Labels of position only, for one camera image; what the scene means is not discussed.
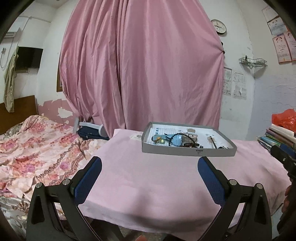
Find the person's hand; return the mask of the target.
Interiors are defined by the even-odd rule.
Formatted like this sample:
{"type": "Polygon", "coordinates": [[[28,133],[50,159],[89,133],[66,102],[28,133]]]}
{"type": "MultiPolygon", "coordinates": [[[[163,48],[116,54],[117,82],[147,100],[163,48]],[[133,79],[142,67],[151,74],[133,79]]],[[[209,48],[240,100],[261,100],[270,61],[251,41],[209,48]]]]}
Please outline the person's hand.
{"type": "Polygon", "coordinates": [[[285,191],[285,199],[282,206],[282,213],[285,213],[288,208],[295,203],[295,184],[292,183],[285,191]]]}

